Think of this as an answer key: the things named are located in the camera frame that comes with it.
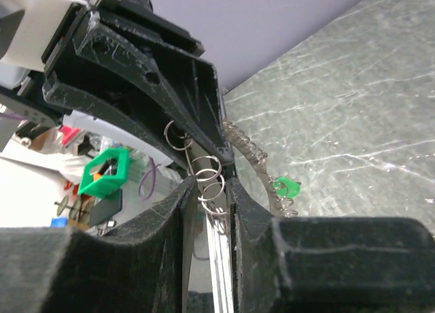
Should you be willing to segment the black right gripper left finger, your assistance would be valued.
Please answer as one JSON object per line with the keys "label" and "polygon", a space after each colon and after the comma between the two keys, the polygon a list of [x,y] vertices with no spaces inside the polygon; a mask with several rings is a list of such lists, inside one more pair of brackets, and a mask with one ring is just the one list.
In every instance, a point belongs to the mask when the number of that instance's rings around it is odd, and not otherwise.
{"label": "black right gripper left finger", "polygon": [[2,312],[185,312],[198,185],[186,178],[102,236],[1,230]]}

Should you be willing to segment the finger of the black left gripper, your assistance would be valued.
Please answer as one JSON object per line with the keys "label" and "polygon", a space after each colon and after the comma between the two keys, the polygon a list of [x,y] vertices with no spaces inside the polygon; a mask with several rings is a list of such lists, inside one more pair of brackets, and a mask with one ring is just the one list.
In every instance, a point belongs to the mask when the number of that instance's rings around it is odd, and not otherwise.
{"label": "finger of the black left gripper", "polygon": [[172,149],[165,139],[164,128],[169,119],[156,104],[134,100],[130,105],[130,93],[126,93],[120,99],[126,106],[118,108],[55,73],[46,78],[42,93],[47,103],[63,109],[64,125],[119,141],[158,159],[163,165],[176,163],[184,169],[187,167],[183,154]]}
{"label": "finger of the black left gripper", "polygon": [[149,36],[132,42],[110,29],[100,15],[86,15],[72,44],[75,55],[109,83],[130,93],[128,103],[148,100],[178,129],[215,155],[233,161],[224,136],[222,104],[216,71],[210,63]]}

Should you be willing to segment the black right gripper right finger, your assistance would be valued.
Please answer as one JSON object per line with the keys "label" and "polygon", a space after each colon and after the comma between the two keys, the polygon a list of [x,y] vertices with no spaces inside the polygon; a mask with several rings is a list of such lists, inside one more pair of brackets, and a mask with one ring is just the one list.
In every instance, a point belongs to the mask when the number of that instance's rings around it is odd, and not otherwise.
{"label": "black right gripper right finger", "polygon": [[433,312],[434,238],[400,217],[278,218],[226,183],[236,312]]}

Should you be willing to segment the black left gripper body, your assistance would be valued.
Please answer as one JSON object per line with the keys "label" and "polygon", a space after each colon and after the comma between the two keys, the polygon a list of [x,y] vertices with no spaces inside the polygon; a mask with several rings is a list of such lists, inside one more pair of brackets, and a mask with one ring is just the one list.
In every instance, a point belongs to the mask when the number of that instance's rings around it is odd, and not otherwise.
{"label": "black left gripper body", "polygon": [[84,0],[85,5],[69,5],[66,14],[57,26],[41,59],[44,72],[53,70],[56,53],[63,47],[65,39],[77,28],[79,17],[89,11],[99,13],[110,29],[132,42],[149,36],[152,40],[168,44],[176,49],[200,57],[205,49],[203,44],[180,26],[154,13],[151,0]]}

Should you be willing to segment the large keyring with small rings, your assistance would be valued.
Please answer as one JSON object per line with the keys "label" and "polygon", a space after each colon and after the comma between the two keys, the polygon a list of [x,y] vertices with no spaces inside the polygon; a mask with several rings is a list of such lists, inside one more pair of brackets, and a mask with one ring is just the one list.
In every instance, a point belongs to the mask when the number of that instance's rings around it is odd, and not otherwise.
{"label": "large keyring with small rings", "polygon": [[[198,202],[206,213],[221,218],[225,215],[225,211],[222,208],[218,208],[216,201],[222,197],[226,188],[224,166],[215,155],[190,156],[193,139],[187,133],[179,137],[183,141],[183,145],[175,146],[169,139],[169,131],[174,124],[175,122],[172,120],[167,123],[164,128],[164,138],[172,149],[185,154],[188,164],[188,175],[195,176],[198,183],[201,184]],[[272,183],[278,177],[274,178],[268,173],[268,154],[257,146],[233,122],[226,119],[223,120],[223,128],[229,144],[244,156],[261,181],[268,197],[271,213],[275,216],[284,216],[286,218],[298,216],[298,211],[292,208],[294,198],[280,197],[273,188]]]}

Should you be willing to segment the green key tag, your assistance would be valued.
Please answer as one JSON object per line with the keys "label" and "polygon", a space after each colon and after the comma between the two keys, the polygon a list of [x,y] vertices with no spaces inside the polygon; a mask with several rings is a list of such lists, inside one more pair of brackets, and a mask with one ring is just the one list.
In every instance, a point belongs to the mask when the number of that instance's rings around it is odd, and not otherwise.
{"label": "green key tag", "polygon": [[288,199],[292,199],[297,196],[300,192],[301,186],[299,182],[295,182],[285,176],[278,177],[275,181],[273,181],[272,185],[278,196]]}

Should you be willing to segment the green plastic frame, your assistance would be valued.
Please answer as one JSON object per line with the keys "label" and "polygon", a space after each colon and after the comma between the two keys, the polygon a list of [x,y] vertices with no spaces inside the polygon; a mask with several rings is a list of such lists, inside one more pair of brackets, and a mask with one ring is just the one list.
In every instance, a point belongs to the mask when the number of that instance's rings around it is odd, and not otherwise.
{"label": "green plastic frame", "polygon": [[129,166],[126,148],[107,148],[85,166],[78,195],[105,198],[126,183]]}

